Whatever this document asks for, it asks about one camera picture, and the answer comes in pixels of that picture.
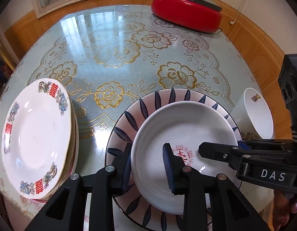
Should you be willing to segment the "person's right hand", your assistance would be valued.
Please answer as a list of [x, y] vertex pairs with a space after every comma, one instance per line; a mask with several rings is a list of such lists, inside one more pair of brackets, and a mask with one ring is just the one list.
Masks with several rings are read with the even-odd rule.
[[274, 190], [273, 205], [272, 225], [274, 230], [279, 230], [287, 224], [290, 214], [297, 213], [297, 200], [291, 203], [282, 191]]

